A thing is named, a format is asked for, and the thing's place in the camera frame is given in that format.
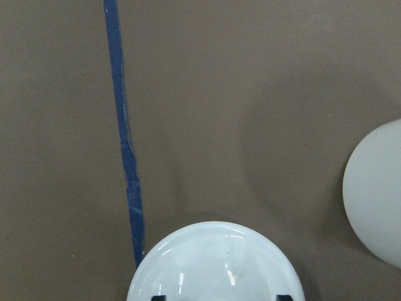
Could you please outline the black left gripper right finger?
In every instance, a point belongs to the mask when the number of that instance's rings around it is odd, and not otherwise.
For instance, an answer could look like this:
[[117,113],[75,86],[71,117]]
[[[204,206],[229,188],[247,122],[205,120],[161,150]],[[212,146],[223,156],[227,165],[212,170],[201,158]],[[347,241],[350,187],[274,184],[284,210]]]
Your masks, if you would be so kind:
[[292,296],[290,295],[277,295],[276,301],[292,301]]

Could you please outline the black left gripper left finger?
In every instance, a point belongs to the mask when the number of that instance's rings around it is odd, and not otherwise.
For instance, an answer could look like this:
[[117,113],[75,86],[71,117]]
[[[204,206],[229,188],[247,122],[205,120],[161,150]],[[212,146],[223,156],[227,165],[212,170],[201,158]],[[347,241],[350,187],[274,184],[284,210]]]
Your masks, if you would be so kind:
[[165,295],[155,295],[151,298],[151,301],[166,301]]

